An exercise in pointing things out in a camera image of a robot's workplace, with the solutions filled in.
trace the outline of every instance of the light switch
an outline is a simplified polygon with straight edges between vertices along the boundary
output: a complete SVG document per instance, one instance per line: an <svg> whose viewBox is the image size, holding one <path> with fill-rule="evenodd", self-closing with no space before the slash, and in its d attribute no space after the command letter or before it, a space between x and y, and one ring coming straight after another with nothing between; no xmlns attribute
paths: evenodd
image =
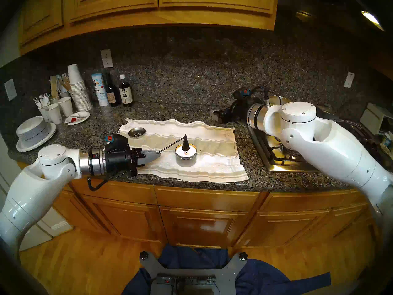
<svg viewBox="0 0 393 295"><path fill-rule="evenodd" d="M347 78L344 83L344 87L350 88L352 85L353 77L355 77L354 73L348 72Z"/></svg>
<svg viewBox="0 0 393 295"><path fill-rule="evenodd" d="M113 67L112 56L110 50L101 50L102 63L104 67Z"/></svg>
<svg viewBox="0 0 393 295"><path fill-rule="evenodd" d="M17 91L15 90L14 80L11 78L8 80L4 86L6 87L8 100L11 101L17 96Z"/></svg>

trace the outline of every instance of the black snuffer cone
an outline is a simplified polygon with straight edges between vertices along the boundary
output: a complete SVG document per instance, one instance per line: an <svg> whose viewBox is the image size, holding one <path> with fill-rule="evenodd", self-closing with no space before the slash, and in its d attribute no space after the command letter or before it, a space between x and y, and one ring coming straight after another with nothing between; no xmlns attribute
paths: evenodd
<svg viewBox="0 0 393 295"><path fill-rule="evenodd" d="M188 150L190 150L190 145L188 144L187 135L184 135L182 150L183 150L183 151L188 151Z"/></svg>

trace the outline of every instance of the plastic fork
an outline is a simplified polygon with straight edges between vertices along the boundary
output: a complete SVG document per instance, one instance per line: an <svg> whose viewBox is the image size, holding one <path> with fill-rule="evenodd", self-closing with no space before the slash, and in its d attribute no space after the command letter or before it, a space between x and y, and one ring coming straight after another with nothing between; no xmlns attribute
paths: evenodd
<svg viewBox="0 0 393 295"><path fill-rule="evenodd" d="M43 107L47 107L49 105L49 97L48 94L42 94L40 95L40 101L41 101L41 105Z"/></svg>
<svg viewBox="0 0 393 295"><path fill-rule="evenodd" d="M42 109L41 103L40 103L40 101L37 99L37 97L34 97L33 100L34 100L35 104L37 105L37 107L38 107L39 109Z"/></svg>

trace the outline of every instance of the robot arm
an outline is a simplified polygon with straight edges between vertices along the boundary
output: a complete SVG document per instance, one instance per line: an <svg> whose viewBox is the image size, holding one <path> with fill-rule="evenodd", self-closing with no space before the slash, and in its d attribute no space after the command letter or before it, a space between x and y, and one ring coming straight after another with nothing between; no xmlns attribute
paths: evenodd
<svg viewBox="0 0 393 295"><path fill-rule="evenodd" d="M393 175L386 171L348 130L316 116L307 102L270 105L234 95L229 109L213 111L215 120L240 121L275 136L324 174L359 188L369 199L384 239L393 225Z"/></svg>
<svg viewBox="0 0 393 295"><path fill-rule="evenodd" d="M123 169L136 175L137 167L159 156L151 150L130 149L127 138L118 134L104 150L71 150L63 145L42 148L38 159L22 170L8 191L0 212L0 237L17 258L24 235L48 212L63 187L72 179L79 179L83 174L105 175Z"/></svg>

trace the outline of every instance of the stove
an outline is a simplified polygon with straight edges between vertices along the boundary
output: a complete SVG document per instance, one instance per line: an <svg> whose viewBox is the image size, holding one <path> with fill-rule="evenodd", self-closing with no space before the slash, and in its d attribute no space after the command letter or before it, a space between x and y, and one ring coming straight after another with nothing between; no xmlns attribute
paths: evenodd
<svg viewBox="0 0 393 295"><path fill-rule="evenodd" d="M297 152L287 149L274 136L248 126L248 132L259 156L268 170L274 172L317 173L318 169L306 162Z"/></svg>

